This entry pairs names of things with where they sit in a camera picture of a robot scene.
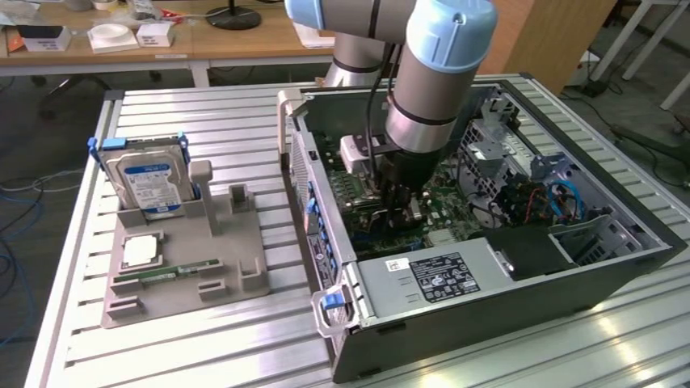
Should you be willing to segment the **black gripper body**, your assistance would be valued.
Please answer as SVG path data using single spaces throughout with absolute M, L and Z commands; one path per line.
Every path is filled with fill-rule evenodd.
M 410 191 L 421 191 L 430 181 L 438 165 L 438 152 L 413 153 L 395 151 L 385 156 L 385 178 Z

